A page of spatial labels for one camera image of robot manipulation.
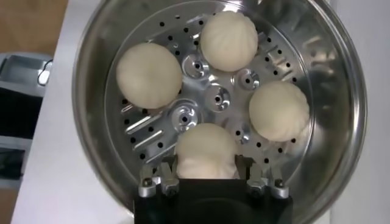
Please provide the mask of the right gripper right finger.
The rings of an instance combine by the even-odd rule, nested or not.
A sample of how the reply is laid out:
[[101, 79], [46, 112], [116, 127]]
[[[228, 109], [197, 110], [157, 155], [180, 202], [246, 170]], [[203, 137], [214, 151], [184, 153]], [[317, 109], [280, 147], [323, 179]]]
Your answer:
[[289, 198], [289, 187], [278, 166], [263, 166], [251, 157], [236, 155], [236, 177], [246, 181], [254, 197], [261, 197], [268, 192], [273, 198]]

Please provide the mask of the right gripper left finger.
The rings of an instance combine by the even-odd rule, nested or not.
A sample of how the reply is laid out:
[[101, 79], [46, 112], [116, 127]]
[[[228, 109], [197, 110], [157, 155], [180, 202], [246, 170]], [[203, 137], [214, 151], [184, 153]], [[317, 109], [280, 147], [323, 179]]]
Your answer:
[[173, 197], [179, 191], [177, 177], [177, 156], [167, 156], [153, 168], [145, 164], [140, 171], [141, 182], [138, 185], [138, 195], [141, 198], [150, 198], [157, 195], [157, 186], [167, 197]]

